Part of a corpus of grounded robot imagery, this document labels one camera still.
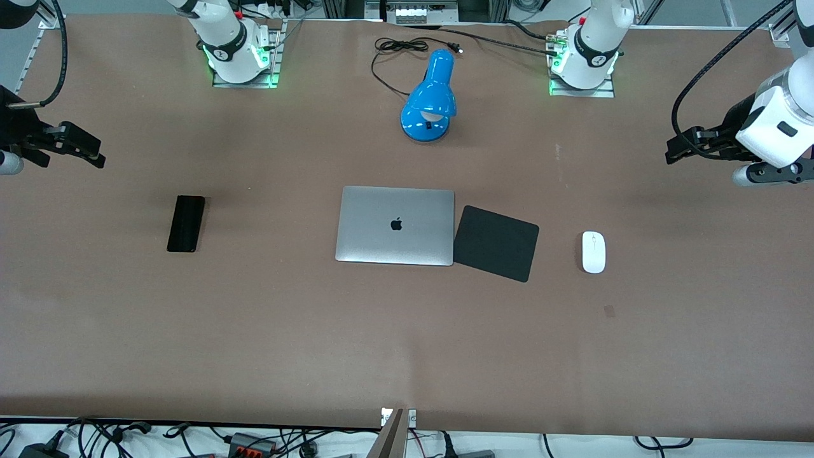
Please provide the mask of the black smartphone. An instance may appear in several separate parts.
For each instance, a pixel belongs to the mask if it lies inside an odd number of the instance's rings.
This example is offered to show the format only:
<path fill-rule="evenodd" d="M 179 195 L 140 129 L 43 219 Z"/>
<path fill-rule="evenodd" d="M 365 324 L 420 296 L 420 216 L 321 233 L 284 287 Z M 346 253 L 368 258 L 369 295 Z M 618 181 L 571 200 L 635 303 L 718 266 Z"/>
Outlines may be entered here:
<path fill-rule="evenodd" d="M 206 199 L 203 195 L 178 195 L 166 250 L 194 253 L 197 249 Z"/>

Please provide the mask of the white computer mouse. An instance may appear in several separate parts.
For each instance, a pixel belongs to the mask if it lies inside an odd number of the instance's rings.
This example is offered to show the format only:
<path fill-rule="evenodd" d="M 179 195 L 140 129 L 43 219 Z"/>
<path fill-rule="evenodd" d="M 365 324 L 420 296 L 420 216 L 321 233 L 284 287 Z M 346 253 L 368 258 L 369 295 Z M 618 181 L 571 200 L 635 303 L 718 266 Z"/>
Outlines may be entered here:
<path fill-rule="evenodd" d="M 583 232 L 581 237 L 582 269 L 589 274 L 601 274 L 607 266 L 607 243 L 602 233 Z"/>

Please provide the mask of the black mouse pad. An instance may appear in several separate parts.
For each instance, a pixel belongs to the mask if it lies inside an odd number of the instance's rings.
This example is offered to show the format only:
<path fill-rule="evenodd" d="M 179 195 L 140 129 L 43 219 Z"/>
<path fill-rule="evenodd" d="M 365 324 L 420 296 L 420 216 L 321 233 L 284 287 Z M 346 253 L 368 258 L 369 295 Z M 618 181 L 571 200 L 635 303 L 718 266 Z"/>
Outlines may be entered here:
<path fill-rule="evenodd" d="M 540 227 L 529 221 L 464 207 L 453 243 L 453 262 L 526 283 Z"/>

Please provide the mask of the blue desk lamp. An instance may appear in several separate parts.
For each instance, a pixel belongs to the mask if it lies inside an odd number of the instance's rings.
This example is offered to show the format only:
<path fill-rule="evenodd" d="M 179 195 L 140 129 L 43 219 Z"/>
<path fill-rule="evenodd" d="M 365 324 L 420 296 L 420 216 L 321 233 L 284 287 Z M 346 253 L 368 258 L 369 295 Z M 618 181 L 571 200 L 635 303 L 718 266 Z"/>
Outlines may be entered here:
<path fill-rule="evenodd" d="M 457 115 L 457 101 L 451 88 L 455 65 L 453 53 L 434 50 L 422 81 L 410 93 L 399 121 L 408 138 L 418 142 L 436 142 L 450 129 Z"/>

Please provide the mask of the black power adapter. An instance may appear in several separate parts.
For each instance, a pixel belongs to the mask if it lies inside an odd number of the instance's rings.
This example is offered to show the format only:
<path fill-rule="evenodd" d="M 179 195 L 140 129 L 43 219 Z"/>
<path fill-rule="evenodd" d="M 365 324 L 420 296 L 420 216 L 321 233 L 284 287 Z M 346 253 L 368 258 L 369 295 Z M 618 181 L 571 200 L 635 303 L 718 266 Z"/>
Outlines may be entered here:
<path fill-rule="evenodd" d="M 33 443 L 25 446 L 18 458 L 70 458 L 61 450 L 43 443 Z"/>

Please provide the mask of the silver closed laptop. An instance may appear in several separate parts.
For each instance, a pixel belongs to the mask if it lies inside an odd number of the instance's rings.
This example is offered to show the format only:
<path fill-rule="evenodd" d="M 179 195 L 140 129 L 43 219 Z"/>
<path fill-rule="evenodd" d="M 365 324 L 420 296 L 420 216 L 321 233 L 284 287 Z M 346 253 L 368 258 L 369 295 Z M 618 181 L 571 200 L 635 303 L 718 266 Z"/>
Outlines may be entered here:
<path fill-rule="evenodd" d="M 451 190 L 344 186 L 335 259 L 451 266 L 454 235 Z"/>

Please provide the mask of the grey connector box orange levers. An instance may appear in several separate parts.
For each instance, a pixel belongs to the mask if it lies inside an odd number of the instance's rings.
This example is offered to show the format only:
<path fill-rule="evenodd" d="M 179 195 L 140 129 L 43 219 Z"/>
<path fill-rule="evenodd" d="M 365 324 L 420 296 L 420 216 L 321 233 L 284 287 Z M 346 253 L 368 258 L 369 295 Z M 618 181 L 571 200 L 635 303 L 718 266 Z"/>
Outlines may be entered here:
<path fill-rule="evenodd" d="M 277 450 L 275 441 L 262 440 L 250 434 L 230 436 L 227 458 L 272 458 Z"/>

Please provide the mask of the grey metal bar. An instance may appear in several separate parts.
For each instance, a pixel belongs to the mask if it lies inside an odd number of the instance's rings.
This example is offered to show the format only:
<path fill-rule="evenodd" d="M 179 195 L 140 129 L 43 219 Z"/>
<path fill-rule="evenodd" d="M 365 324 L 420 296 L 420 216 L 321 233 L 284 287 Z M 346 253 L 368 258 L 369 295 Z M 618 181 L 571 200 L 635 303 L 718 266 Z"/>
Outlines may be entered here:
<path fill-rule="evenodd" d="M 393 409 L 366 458 L 405 458 L 405 445 L 410 429 L 410 409 Z"/>

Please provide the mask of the aluminium arm base plate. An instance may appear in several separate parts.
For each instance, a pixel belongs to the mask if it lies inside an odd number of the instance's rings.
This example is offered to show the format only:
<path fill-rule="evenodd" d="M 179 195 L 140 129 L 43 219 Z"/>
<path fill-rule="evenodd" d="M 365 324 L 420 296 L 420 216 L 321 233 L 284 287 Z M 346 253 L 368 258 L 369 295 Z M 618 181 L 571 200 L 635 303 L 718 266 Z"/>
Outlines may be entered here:
<path fill-rule="evenodd" d="M 558 30 L 555 32 L 555 34 L 548 34 L 546 37 L 546 49 L 555 52 L 555 56 L 549 56 L 547 58 L 549 95 L 553 97 L 613 98 L 613 65 L 609 67 L 609 73 L 605 76 L 603 82 L 595 88 L 577 88 L 564 81 L 562 78 L 562 69 L 564 69 L 564 65 L 567 63 L 568 59 L 566 29 Z"/>
<path fill-rule="evenodd" d="M 287 37 L 287 30 L 289 28 L 288 18 L 283 18 L 280 24 L 276 27 L 270 27 L 268 24 L 257 23 L 257 32 L 254 34 L 250 51 L 254 53 L 256 66 L 259 69 L 257 75 L 253 79 L 232 83 L 224 80 L 220 75 L 215 73 L 212 64 L 209 63 L 211 69 L 211 82 L 214 88 L 252 88 L 252 89 L 271 89 L 276 88 L 279 84 L 283 61 L 283 41 Z"/>

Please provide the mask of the aluminium frame strut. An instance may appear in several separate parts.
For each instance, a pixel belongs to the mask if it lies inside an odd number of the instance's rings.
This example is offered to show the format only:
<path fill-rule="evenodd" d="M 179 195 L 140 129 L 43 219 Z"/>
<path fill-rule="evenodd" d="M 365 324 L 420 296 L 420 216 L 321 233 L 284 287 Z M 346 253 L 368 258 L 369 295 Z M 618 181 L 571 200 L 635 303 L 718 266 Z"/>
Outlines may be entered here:
<path fill-rule="evenodd" d="M 796 18 L 796 11 L 794 8 L 796 7 L 796 0 L 788 0 L 788 3 L 784 6 L 784 8 L 777 12 L 773 17 L 768 20 L 769 25 L 775 23 L 796 23 L 797 28 L 797 18 Z"/>

